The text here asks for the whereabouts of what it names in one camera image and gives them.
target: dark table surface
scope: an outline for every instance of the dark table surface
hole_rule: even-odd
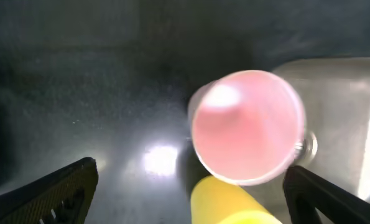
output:
[[[0,194],[91,156],[99,184],[86,223],[190,223],[169,161],[191,149],[197,88],[360,56],[370,0],[0,0]]]

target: metal sink basin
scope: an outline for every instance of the metal sink basin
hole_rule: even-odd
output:
[[[298,60],[273,73],[298,91],[307,130],[317,137],[317,153],[305,168],[370,203],[370,58]],[[286,224],[283,178],[245,189]]]

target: highlight on pink cup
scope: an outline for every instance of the highlight on pink cup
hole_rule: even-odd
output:
[[[201,87],[188,106],[193,145],[215,177],[257,185],[297,158],[305,112],[297,92],[264,71],[232,73]]]

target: sink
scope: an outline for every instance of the sink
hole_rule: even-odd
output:
[[[370,58],[298,60],[272,72],[299,93],[306,129],[317,138],[317,153],[304,167],[370,203]],[[283,178],[244,189],[287,224]]]

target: plastic cup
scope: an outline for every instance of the plastic cup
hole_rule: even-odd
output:
[[[192,224],[281,224],[241,187],[213,176],[197,183],[190,206]]]
[[[232,73],[201,87],[188,107],[198,158],[215,177],[257,185],[297,157],[305,112],[297,92],[264,71]]]

